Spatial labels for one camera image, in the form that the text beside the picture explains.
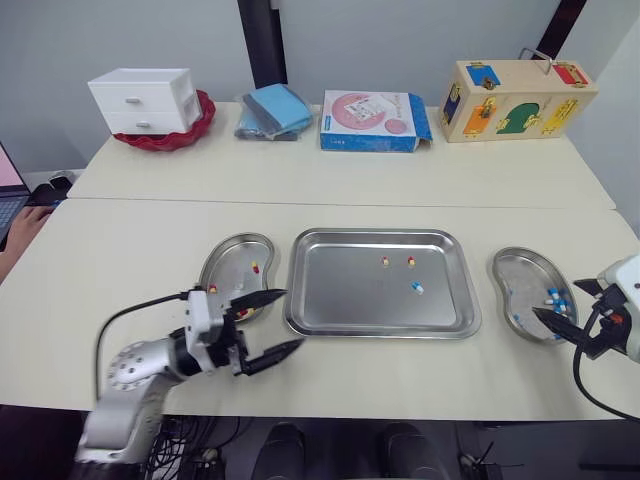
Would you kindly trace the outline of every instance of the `blue towel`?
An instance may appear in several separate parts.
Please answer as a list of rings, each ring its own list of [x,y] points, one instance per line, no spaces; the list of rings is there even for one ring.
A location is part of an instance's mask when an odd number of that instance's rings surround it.
[[[302,129],[311,123],[312,114],[307,105],[280,83],[254,90],[242,100],[266,135]]]
[[[251,113],[251,110],[245,108],[240,117],[240,121],[236,126],[235,136],[248,140],[268,140],[269,138],[260,129],[256,117]],[[293,141],[298,139],[298,131],[292,130],[284,132],[273,137],[273,140],[288,140]]]

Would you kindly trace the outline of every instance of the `white drawer cabinet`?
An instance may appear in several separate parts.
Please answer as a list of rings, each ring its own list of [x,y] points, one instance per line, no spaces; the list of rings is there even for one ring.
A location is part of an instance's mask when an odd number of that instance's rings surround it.
[[[201,116],[187,68],[119,68],[89,88],[113,133],[184,133]]]

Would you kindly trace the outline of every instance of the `laptop screen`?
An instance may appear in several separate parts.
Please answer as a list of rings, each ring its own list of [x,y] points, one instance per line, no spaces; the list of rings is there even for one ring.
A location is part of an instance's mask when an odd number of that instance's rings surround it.
[[[28,193],[28,189],[0,143],[0,193],[10,192]]]

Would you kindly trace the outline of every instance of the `kidney-shaped metal dish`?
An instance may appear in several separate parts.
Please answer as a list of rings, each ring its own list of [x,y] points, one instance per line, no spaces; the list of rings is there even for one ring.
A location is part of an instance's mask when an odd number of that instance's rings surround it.
[[[556,266],[539,253],[521,247],[504,248],[493,259],[493,274],[502,290],[507,322],[524,338],[547,344],[564,342],[531,310],[532,307],[553,309],[545,304],[545,300],[551,299],[551,288],[557,289],[566,301],[569,321],[578,324],[576,302],[569,284]]]
[[[229,306],[229,301],[257,290],[265,290],[267,274],[275,255],[271,240],[259,233],[241,233],[220,242],[200,273],[200,286],[216,293],[207,295],[212,312]],[[238,321],[256,318],[262,309]]]
[[[285,319],[304,335],[457,339],[480,327],[462,248],[439,230],[307,230],[288,288]]]

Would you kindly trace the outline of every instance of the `human hand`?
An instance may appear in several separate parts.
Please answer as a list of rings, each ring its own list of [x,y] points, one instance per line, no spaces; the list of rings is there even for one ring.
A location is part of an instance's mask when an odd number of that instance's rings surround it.
[[[17,261],[49,219],[53,207],[24,207],[14,218],[3,255]]]

